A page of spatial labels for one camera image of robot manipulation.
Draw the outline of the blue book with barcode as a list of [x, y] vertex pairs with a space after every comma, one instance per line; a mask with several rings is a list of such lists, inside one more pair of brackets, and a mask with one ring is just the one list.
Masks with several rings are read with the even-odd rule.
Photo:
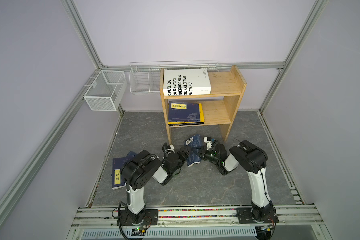
[[200, 157], [200, 151], [204, 146], [204, 142], [200, 134], [196, 134], [188, 138], [184, 142], [185, 147], [189, 150], [189, 156], [187, 158], [187, 166], [192, 167], [194, 164], [199, 164], [202, 159]]

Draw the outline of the black book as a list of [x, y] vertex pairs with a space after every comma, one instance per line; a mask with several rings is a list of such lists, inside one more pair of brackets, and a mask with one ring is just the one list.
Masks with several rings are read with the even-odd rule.
[[173, 123], [173, 124], [168, 124], [168, 126], [170, 128], [172, 128], [172, 127], [183, 127], [183, 126], [197, 126], [197, 125], [204, 125], [204, 124], [205, 124], [204, 122], [200, 122], [200, 123], [191, 122], [191, 123]]

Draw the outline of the white book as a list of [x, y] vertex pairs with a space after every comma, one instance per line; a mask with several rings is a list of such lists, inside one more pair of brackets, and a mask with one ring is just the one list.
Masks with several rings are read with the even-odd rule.
[[206, 69], [164, 70], [164, 96], [209, 95], [211, 89]]

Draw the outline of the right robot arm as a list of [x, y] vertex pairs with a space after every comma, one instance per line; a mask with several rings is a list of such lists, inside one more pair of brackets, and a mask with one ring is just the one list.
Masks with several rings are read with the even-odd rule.
[[207, 147], [191, 148], [202, 160], [214, 164], [223, 175], [232, 172], [241, 166], [250, 179], [252, 200], [251, 218], [258, 223], [271, 220], [276, 215], [274, 205], [268, 194], [266, 182], [266, 166], [268, 156], [264, 150], [248, 140], [241, 141], [238, 145], [225, 149], [222, 144]]

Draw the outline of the wooden two-tier shelf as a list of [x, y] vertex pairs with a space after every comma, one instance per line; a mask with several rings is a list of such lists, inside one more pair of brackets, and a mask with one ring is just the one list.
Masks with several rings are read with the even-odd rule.
[[164, 89], [165, 70], [160, 72], [160, 96], [164, 112], [165, 125], [169, 143], [172, 143], [171, 129], [168, 125], [169, 101], [201, 103], [204, 114], [204, 126], [220, 126], [222, 138], [226, 142], [229, 138], [235, 117], [241, 105], [247, 82], [236, 65], [229, 72], [209, 72], [211, 93], [198, 96], [165, 96]]

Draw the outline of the white mesh basket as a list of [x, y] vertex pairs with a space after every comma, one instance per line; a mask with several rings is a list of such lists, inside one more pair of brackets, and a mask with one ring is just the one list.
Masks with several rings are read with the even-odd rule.
[[84, 99], [92, 111], [117, 111], [126, 88], [124, 71], [99, 71]]

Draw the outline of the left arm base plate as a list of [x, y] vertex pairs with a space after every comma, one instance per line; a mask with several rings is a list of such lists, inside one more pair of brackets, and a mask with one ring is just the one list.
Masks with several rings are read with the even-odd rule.
[[121, 226], [156, 226], [158, 224], [158, 219], [158, 209], [143, 209], [137, 214], [133, 214], [129, 209], [122, 209], [118, 218], [118, 224], [120, 224]]

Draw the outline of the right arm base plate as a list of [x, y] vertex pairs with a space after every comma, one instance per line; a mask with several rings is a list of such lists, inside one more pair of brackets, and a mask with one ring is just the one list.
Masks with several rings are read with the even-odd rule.
[[275, 209], [237, 208], [236, 217], [240, 224], [277, 224], [279, 218]]

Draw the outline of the aluminium front rail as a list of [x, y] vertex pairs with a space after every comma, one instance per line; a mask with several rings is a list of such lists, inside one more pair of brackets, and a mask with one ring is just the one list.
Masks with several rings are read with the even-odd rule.
[[331, 240], [314, 205], [278, 205], [262, 222], [247, 206], [147, 208], [143, 223], [117, 218], [115, 206], [79, 209], [68, 240]]

